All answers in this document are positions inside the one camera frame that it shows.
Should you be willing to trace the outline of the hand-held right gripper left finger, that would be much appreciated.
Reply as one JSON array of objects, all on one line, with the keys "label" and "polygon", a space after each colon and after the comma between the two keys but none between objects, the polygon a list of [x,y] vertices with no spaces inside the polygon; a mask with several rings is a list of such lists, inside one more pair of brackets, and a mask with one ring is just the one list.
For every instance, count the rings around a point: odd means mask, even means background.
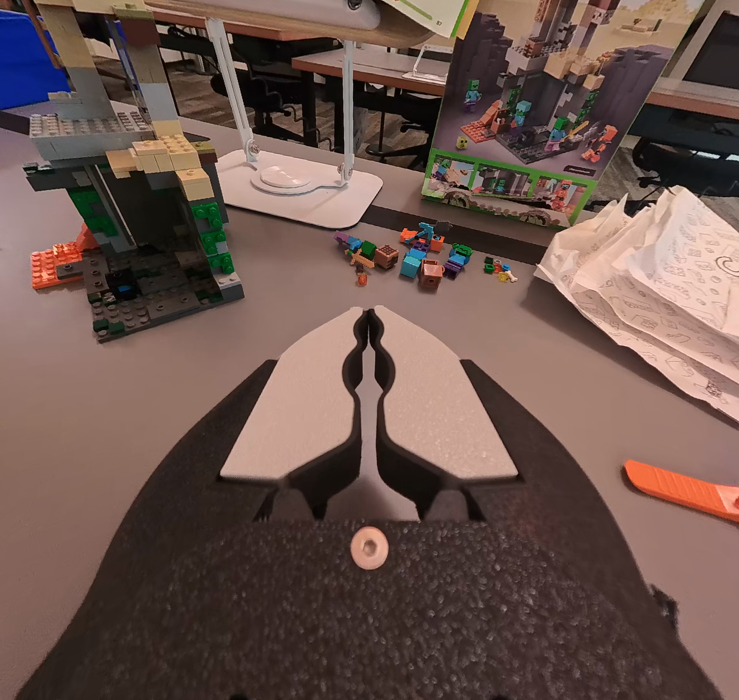
[{"label": "hand-held right gripper left finger", "polygon": [[220,470],[228,480],[278,482],[343,444],[355,403],[343,366],[356,348],[352,307],[284,351]]}]

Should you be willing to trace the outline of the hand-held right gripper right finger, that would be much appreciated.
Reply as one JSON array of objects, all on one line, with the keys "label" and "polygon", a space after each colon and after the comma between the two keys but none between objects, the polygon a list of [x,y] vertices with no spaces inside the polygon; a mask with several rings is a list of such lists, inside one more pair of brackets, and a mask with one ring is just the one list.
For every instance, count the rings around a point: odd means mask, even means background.
[{"label": "hand-held right gripper right finger", "polygon": [[393,363],[383,399],[390,442],[462,482],[518,475],[459,357],[421,327],[383,306],[381,350]]}]

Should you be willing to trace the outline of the grey brick castle model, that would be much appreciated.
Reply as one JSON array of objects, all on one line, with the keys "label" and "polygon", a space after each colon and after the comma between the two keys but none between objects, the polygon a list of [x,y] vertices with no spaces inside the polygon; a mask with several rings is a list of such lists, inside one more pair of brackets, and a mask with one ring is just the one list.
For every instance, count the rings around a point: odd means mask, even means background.
[{"label": "grey brick castle model", "polygon": [[244,297],[227,246],[217,154],[183,132],[153,14],[37,6],[32,22],[71,92],[30,117],[34,191],[64,190],[76,241],[30,257],[32,287],[82,280],[99,343]]}]

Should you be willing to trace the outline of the wooden desk with black legs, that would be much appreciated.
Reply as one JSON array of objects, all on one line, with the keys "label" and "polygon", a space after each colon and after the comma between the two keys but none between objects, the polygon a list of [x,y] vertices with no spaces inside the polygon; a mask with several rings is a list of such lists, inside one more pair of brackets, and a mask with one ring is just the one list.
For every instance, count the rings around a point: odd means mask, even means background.
[{"label": "wooden desk with black legs", "polygon": [[719,134],[737,136],[738,90],[660,77],[642,107],[634,127],[675,125],[711,127]]},{"label": "wooden desk with black legs", "polygon": [[[442,97],[449,64],[438,60],[424,60],[423,53],[430,48],[423,45],[420,55],[416,57],[388,52],[383,47],[356,49],[353,54],[353,78],[356,82],[396,91]],[[336,79],[338,85],[342,85],[344,50],[334,49],[295,57],[291,60],[291,66],[300,71],[302,83],[308,87],[309,97],[313,95],[313,74],[326,80]]]}]

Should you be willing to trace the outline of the pile of colourful toy figures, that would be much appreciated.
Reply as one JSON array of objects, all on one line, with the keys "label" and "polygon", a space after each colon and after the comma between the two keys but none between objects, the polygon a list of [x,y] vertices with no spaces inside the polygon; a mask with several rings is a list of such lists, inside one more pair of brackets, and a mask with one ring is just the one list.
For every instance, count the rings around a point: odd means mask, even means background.
[{"label": "pile of colourful toy figures", "polygon": [[377,245],[345,231],[336,231],[333,239],[355,271],[357,287],[367,286],[371,270],[388,273],[398,269],[402,280],[435,291],[442,280],[455,280],[474,254],[471,245],[452,240],[452,228],[448,222],[420,222],[416,228],[401,231],[398,245]]}]

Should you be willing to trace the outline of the white book stand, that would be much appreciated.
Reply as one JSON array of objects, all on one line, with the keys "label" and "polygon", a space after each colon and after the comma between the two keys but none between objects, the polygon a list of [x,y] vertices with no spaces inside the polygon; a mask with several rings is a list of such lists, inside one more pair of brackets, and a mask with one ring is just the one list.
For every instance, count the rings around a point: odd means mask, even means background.
[{"label": "white book stand", "polygon": [[[353,175],[353,54],[357,42],[404,45],[434,33],[379,0],[162,0],[166,6],[196,6],[206,18],[227,95],[237,122],[242,151],[217,162],[227,205],[284,217],[324,228],[350,228],[358,223],[383,186],[382,179]],[[344,44],[344,159],[329,163],[272,153],[259,148],[248,125],[238,90],[234,62],[227,46],[225,21],[308,38],[332,38]]]}]

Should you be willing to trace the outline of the orange brick separator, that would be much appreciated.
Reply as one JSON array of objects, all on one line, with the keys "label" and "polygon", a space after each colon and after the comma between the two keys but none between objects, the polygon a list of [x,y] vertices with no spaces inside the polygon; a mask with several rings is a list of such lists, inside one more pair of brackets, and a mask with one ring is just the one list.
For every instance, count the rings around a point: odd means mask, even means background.
[{"label": "orange brick separator", "polygon": [[738,487],[709,483],[683,474],[628,460],[628,480],[641,492],[663,501],[738,522]]}]

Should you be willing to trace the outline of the crumpled white paper bags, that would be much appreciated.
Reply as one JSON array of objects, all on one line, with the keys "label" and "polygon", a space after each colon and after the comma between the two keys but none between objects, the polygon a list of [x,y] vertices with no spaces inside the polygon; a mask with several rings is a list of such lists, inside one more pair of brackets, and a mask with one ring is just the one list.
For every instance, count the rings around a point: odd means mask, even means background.
[{"label": "crumpled white paper bags", "polygon": [[685,394],[738,420],[737,231],[684,187],[558,233],[535,276]]}]

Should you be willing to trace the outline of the green toy set box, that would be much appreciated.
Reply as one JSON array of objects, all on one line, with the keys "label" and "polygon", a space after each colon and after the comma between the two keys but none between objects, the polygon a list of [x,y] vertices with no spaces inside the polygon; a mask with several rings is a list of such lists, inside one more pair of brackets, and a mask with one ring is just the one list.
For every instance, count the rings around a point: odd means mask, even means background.
[{"label": "green toy set box", "polygon": [[422,194],[577,220],[705,0],[480,0],[448,70]]}]

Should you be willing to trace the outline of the black office chair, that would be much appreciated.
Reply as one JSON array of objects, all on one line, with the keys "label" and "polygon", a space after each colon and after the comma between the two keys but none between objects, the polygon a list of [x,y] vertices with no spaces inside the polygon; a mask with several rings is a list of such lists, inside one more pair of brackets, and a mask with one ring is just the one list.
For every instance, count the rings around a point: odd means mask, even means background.
[{"label": "black office chair", "polygon": [[[693,52],[685,50],[684,62],[671,78],[700,84],[738,87],[738,18],[724,11]],[[634,163],[657,173],[654,183],[685,186],[699,196],[737,197],[737,136],[713,132],[711,127],[665,125],[643,130],[630,127],[639,137],[633,149]]]}]

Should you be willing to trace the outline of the blue plastic bin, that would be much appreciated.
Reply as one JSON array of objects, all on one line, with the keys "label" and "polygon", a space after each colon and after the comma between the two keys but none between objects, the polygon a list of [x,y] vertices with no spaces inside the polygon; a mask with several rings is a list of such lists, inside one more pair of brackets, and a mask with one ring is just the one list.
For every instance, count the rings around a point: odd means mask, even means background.
[{"label": "blue plastic bin", "polygon": [[48,100],[49,92],[69,92],[64,71],[52,66],[24,13],[1,11],[1,109]]}]

